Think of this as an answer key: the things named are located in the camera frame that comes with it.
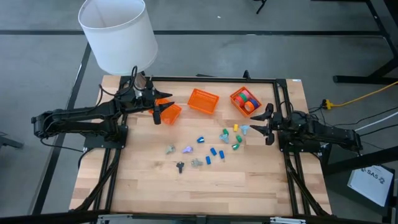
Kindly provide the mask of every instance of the white lamp shade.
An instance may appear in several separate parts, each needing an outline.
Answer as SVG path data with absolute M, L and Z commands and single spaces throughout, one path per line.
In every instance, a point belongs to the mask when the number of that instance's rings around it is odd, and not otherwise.
M 156 59 L 157 42 L 143 0 L 86 0 L 79 23 L 99 67 L 113 75 L 138 72 Z

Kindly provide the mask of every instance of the small orange bin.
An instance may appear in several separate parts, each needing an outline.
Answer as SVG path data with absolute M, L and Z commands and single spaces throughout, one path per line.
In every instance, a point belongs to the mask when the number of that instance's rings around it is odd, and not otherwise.
M 252 99 L 256 100 L 257 103 L 259 104 L 259 106 L 256 108 L 260 108 L 262 106 L 261 102 L 253 95 L 253 93 L 251 93 L 245 86 L 242 86 L 240 89 L 238 89 L 236 92 L 232 93 L 231 96 L 229 96 L 231 98 L 231 103 L 233 105 L 235 105 L 235 107 L 243 114 L 243 116 L 245 117 L 250 117 L 253 112 L 255 112 L 256 109 L 252 110 L 251 112 L 248 112 L 246 109 L 244 109 L 244 107 L 240 107 L 237 103 L 235 103 L 235 98 L 243 91 L 246 90 Z
M 156 99 L 155 103 L 156 105 L 159 104 L 164 104 L 170 102 L 168 99 Z M 177 119 L 177 117 L 180 115 L 182 108 L 179 105 L 176 105 L 175 103 L 171 106 L 169 106 L 166 110 L 163 110 L 163 112 L 160 114 L 161 120 L 165 124 L 174 124 L 174 121 Z
M 219 98 L 219 96 L 203 90 L 193 89 L 188 106 L 206 114 L 213 114 Z

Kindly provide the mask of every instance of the gray floor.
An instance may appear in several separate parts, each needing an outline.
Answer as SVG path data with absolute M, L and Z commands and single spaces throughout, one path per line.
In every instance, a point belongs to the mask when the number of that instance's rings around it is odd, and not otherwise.
M 82 0 L 3 0 L 0 29 L 80 29 L 77 13 L 82 3 Z M 377 29 L 366 5 L 361 3 L 268 0 L 260 15 L 255 15 L 259 3 L 249 0 L 146 0 L 146 3 L 155 30 Z M 373 3 L 397 40 L 398 30 L 386 7 L 382 1 Z M 158 35 L 156 38 L 159 55 L 148 74 L 240 77 L 247 69 L 252 77 L 299 78 L 303 81 L 308 107 L 318 106 L 323 98 L 339 103 L 377 90 L 381 86 L 337 85 L 331 78 L 368 75 L 392 57 L 385 41 L 374 37 Z M 3 96 L 0 127 L 1 131 L 25 142 L 23 150 L 4 147 L 0 151 L 0 217 L 30 212 L 49 151 L 49 147 L 34 137 L 30 118 L 45 110 L 65 107 L 85 45 L 84 36 L 0 35 Z M 76 107 L 94 104 L 104 74 L 91 55 Z M 398 89 L 393 87 L 366 100 L 326 111 L 325 118 L 330 124 L 350 123 L 396 106 L 397 94 Z M 397 121 L 391 119 L 372 129 Z M 398 144 L 395 130 L 381 131 L 363 140 L 384 148 L 395 146 Z M 68 135 L 64 145 L 81 148 L 82 142 L 81 137 Z M 364 153 L 376 150 L 365 145 Z M 68 210 L 79 155 L 62 151 L 45 213 Z M 398 168 L 397 163 L 388 166 Z M 380 215 L 366 207 L 336 192 L 328 193 L 335 215 L 381 221 Z

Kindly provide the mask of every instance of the wooden table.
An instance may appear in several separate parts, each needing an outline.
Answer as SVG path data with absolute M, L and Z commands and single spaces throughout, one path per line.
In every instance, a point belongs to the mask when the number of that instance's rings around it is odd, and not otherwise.
M 116 92 L 120 77 L 104 76 L 105 90 Z M 287 80 L 290 101 L 295 110 L 308 111 L 300 80 Z M 266 146 L 264 137 L 250 129 L 246 136 L 233 132 L 233 124 L 262 124 L 243 117 L 230 103 L 229 95 L 243 86 L 242 83 L 205 82 L 154 82 L 162 92 L 172 93 L 171 101 L 182 107 L 182 113 L 173 126 L 156 126 L 147 111 L 130 114 L 127 119 L 129 134 L 122 150 L 117 181 L 112 202 L 112 212 L 173 213 L 212 215 L 280 215 L 292 214 L 286 169 L 278 140 Z M 273 103 L 272 85 L 245 83 L 249 90 L 261 99 L 264 111 L 267 103 Z M 193 88 L 199 88 L 220 96 L 213 115 L 190 109 L 187 105 Z M 103 101 L 111 97 L 104 95 Z M 223 128 L 230 133 L 230 143 L 218 139 Z M 234 151 L 235 134 L 243 137 L 241 147 Z M 204 136 L 205 143 L 197 144 Z M 176 152 L 166 155 L 169 144 Z M 182 154 L 182 149 L 192 146 L 192 154 Z M 219 155 L 212 156 L 210 148 L 224 150 L 225 162 Z M 211 157 L 211 165 L 194 168 L 194 158 L 205 162 Z M 70 208 L 79 206 L 98 182 L 104 149 L 95 149 L 81 162 Z M 301 153 L 306 185 L 327 212 L 331 212 L 317 158 Z M 176 163 L 185 163 L 179 174 Z M 107 186 L 104 188 L 100 208 L 104 207 Z M 300 191 L 296 187 L 298 207 L 302 211 Z

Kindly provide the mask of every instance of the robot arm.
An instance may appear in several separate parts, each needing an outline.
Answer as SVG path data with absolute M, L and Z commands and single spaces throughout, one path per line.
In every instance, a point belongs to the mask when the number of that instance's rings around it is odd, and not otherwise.
M 121 138 L 118 119 L 123 114 L 154 110 L 154 123 L 160 124 L 160 114 L 174 102 L 156 105 L 155 100 L 172 96 L 157 91 L 151 80 L 147 80 L 143 89 L 128 87 L 114 94 L 111 101 L 91 108 L 46 111 L 32 118 L 34 134 L 38 138 L 49 138 L 60 133 L 80 133 L 84 136 L 102 136 L 106 142 L 118 142 Z M 100 123 L 82 122 L 101 119 Z
M 266 126 L 251 125 L 252 128 L 267 136 L 267 145 L 274 143 L 272 131 L 281 131 L 290 144 L 316 141 L 337 144 L 354 152 L 362 150 L 360 136 L 354 130 L 325 126 L 302 111 L 293 111 L 290 117 L 283 118 L 282 113 L 274 113 L 274 105 L 269 103 L 264 114 L 254 116 L 251 119 L 268 120 Z

